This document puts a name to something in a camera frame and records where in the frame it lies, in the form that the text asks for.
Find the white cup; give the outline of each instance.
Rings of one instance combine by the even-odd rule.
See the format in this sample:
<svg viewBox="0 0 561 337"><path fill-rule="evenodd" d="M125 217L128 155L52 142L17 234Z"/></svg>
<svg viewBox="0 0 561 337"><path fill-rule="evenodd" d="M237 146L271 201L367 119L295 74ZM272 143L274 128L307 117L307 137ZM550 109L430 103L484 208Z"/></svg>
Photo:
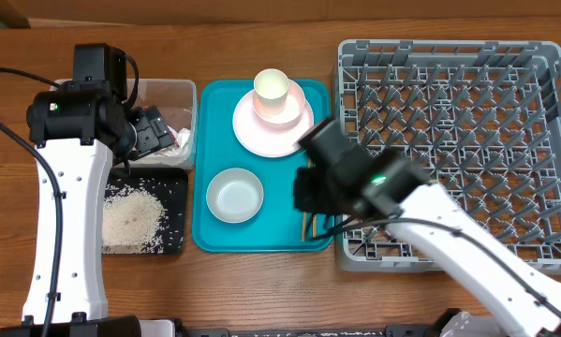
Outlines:
<svg viewBox="0 0 561 337"><path fill-rule="evenodd" d="M288 77L278 69L261 70L255 77L255 95L259 113L275 115L284 110L287 104Z"/></svg>

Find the green light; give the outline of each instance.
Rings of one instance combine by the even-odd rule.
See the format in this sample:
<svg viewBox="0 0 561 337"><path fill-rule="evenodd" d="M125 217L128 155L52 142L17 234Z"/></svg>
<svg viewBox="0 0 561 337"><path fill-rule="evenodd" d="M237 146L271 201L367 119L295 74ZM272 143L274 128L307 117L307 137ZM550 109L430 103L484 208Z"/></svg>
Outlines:
<svg viewBox="0 0 561 337"><path fill-rule="evenodd" d="M382 184L382 183L384 183L384 182L386 182L386 176L383 176L383 175L376 176L376 177L372 180L372 183L373 183L374 185L380 185L380 184Z"/></svg>

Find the gray dish rack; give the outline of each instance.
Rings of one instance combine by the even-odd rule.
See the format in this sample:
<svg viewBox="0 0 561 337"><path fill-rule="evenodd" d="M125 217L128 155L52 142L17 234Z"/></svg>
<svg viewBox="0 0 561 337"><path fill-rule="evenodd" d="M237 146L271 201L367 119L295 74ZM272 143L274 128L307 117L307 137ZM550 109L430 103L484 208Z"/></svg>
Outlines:
<svg viewBox="0 0 561 337"><path fill-rule="evenodd" d="M345 135L402 151L532 267L561 274L561 49L552 42L343 41L334 77ZM415 247L339 237L347 271L436 271Z"/></svg>

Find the wooden surface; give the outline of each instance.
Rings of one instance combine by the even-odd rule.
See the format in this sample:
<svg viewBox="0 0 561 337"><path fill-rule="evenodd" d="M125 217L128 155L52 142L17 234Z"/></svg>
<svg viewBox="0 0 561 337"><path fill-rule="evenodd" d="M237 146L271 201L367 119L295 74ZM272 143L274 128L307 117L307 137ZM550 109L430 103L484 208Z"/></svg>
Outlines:
<svg viewBox="0 0 561 337"><path fill-rule="evenodd" d="M338 44L357 37L537 39L561 46L561 17L0 31L0 66L68 78L75 44L107 42L131 54L144 78L190 79L199 90L217 79L253 78L266 67L330 89ZM0 120L27 136L26 108L46 89L0 74ZM0 327L20 322L34 262L37 191L34 161L0 133ZM432 322L449 307L487 314L444 273L349 273L332 252L208 254L188 230L180 256L103 258L110 313L242 330Z"/></svg>
<svg viewBox="0 0 561 337"><path fill-rule="evenodd" d="M1 0L27 18L129 24L561 15L561 0Z"/></svg>

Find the tray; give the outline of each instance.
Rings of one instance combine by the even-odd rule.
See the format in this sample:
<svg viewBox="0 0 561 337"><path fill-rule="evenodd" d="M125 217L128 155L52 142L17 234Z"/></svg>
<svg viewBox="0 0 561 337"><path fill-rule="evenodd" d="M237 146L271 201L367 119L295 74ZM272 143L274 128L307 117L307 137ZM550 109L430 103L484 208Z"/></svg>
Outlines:
<svg viewBox="0 0 561 337"><path fill-rule="evenodd" d="M402 151L519 258L561 273L561 49L552 42L346 40L335 109L371 155ZM349 271L432 271L370 228L335 245Z"/></svg>
<svg viewBox="0 0 561 337"><path fill-rule="evenodd" d="M162 227L155 236L158 244L149 247L103 247L103 254L125 255L178 255L185 246L185 214L188 176L181 168L132 168L130 176L119 177L111 173L105 190L105 199L126 195L125 187L142 189L156 197L164 208L159 219Z"/></svg>
<svg viewBox="0 0 561 337"><path fill-rule="evenodd" d="M318 81L295 80L302 86L315 121L330 116L328 91ZM201 94L193 208L193 239L209 252L304 252L330 244L306 242L303 213L292 207L292 183L298 167L307 166L301 152L264 158L247 151L236 139L232 115L239 100L253 89L252 80L215 81ZM259 212L241 224L216 219L207 208L205 194L214 176L224 169L241 168L261 180L264 199ZM317 217L321 229L323 216Z"/></svg>

